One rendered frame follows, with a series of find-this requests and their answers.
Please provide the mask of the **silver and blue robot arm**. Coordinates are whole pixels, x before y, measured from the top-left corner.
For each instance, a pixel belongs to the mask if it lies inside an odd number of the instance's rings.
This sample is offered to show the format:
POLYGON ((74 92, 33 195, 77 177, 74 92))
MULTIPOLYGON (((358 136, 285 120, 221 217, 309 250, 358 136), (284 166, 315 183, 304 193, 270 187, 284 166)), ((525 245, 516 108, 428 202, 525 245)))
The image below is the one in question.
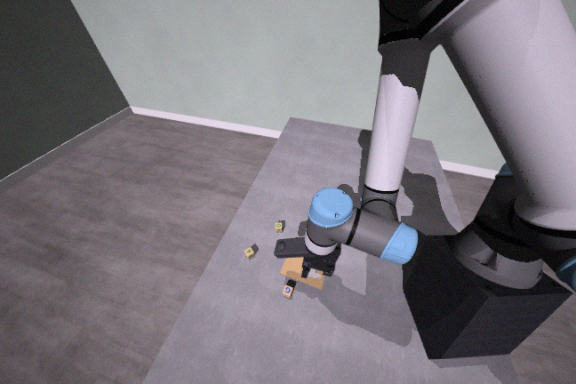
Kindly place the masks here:
POLYGON ((274 255, 326 255, 339 242, 396 264, 412 258, 418 233, 398 221, 396 200, 430 53, 442 45, 506 161, 452 254, 516 289, 536 285, 545 262, 576 292, 576 33, 561 0, 379 3, 361 209, 339 188, 319 190, 305 237, 278 239, 274 255))

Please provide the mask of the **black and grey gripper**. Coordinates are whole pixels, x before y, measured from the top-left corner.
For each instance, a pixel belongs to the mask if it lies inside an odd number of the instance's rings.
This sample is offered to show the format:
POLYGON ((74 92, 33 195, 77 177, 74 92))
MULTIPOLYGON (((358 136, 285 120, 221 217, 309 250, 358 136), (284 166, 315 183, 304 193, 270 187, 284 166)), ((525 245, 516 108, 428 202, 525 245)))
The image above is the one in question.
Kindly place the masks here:
MULTIPOLYGON (((306 244, 305 244, 305 246, 306 246, 306 244)), ((308 276, 321 278, 322 275, 318 274, 316 272, 316 269, 319 271, 323 271, 324 276, 332 276, 332 274, 335 270, 335 263, 341 254, 341 243, 338 242, 334 251, 331 252, 330 254, 326 254, 326 255, 315 254, 312 251, 310 251, 309 248, 307 248, 307 246, 306 246, 306 249, 308 250, 308 252, 310 254, 312 254, 315 257, 304 257, 303 258, 303 262, 302 262, 303 269, 302 269, 301 277, 305 278, 305 279, 308 276), (325 257, 325 258, 317 258, 317 257, 325 257), (320 268, 320 269, 318 269, 318 268, 320 268), (309 270, 309 269, 311 269, 311 270, 309 270), (330 274, 328 274, 328 273, 330 273, 330 274)))

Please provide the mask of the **peach flat mat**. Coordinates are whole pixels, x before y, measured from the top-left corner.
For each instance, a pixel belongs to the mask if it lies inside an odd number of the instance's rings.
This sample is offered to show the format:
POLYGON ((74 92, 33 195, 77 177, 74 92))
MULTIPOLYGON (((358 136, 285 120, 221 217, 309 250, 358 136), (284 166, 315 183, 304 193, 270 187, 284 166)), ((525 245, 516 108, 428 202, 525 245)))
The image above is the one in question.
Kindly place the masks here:
POLYGON ((307 277, 306 279, 302 278, 300 275, 302 262, 303 258, 286 258, 280 274, 322 290, 325 278, 323 272, 318 270, 316 271, 318 274, 322 275, 321 278, 316 277, 307 277))

